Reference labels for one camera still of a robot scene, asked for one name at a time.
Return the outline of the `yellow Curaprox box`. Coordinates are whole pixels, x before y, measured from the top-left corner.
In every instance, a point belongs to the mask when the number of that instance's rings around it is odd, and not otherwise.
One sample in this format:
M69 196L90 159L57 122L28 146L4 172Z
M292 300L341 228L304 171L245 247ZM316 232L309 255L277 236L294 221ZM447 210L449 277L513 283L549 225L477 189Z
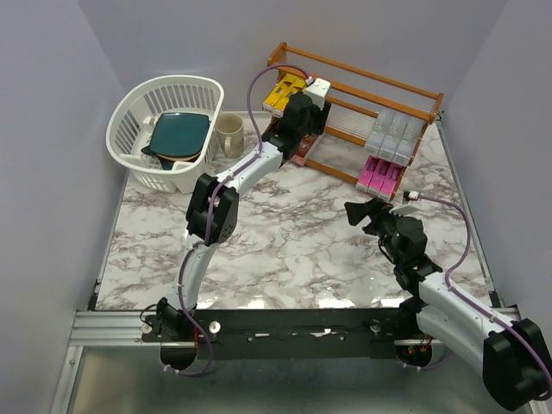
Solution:
M321 135L324 131L325 125L329 117L329 111L331 109L331 102L325 102L323 109L319 110L316 119L316 130L318 135Z
M272 89L263 102L263 110L272 116L282 117L291 94L300 91L304 81L294 75L286 74Z
M306 87L306 83L303 78L294 78L291 74L287 74L282 79L281 87L282 91L279 93L279 99L273 105L273 115L276 117L284 115L284 109L289 103L291 95L302 91Z

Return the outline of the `pink Curaprox box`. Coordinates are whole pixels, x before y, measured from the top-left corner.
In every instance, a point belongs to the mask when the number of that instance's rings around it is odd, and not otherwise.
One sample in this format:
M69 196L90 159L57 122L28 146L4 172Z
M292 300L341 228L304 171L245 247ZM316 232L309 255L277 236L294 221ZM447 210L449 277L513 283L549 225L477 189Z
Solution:
M361 175L356 182L356 188L358 190L368 192L368 187L372 181L373 175L379 163L379 158L373 156L369 156L367 158L366 164L361 171Z
M403 177L404 167L395 163L391 163L387 169L386 177L384 178L379 190L379 197L390 201L394 198L400 180Z
M378 161L378 164L373 171L373 176L367 188L370 194L373 194L375 196L378 196L380 194L390 166L391 162L387 160Z

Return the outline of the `silver toothpaste box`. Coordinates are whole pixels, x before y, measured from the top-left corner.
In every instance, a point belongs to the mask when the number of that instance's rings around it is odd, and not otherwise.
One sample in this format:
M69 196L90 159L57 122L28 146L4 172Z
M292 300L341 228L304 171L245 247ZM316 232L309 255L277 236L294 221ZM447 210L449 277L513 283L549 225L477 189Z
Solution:
M380 146L378 157L382 160L392 162L393 156L396 153L398 144L400 143L402 136L405 132L410 117L397 112L392 122L389 126L389 129L386 132L386 136Z
M402 138L395 150L392 162L400 166L407 166L417 145L424 121L411 117L408 121Z
M370 156L377 156L394 116L394 110L382 109L379 112L364 146Z

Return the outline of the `red Muesrgtei toothpaste box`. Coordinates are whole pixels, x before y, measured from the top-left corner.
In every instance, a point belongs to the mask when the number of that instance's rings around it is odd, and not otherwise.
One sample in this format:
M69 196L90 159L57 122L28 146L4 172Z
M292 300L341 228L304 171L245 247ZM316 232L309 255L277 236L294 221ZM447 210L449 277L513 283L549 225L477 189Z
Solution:
M303 166L310 158L312 152L320 142L321 136L308 135L300 143L297 152L292 156L291 162Z

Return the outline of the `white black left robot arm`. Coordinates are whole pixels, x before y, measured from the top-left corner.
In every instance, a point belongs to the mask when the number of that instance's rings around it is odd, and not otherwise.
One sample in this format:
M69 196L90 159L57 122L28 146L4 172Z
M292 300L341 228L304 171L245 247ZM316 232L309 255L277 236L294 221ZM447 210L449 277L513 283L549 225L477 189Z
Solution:
M236 228L240 196L289 161L305 137L320 135L330 108L330 102L317 104L304 92L292 94L283 116L269 124L254 150L216 176L200 176L186 212L185 256L174 294L156 305L157 335L180 341L200 330L192 316L199 287L212 256Z

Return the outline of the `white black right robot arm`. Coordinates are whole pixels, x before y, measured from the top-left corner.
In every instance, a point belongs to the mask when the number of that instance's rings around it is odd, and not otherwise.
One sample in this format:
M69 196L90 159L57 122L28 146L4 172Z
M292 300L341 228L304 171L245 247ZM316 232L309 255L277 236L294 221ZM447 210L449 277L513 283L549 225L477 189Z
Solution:
M538 325L515 321L462 290L425 253L421 220L380 199L345 204L348 222L377 238L401 288L411 294L397 316L398 331L440 341L476 369L492 398L508 411L551 397L551 355Z

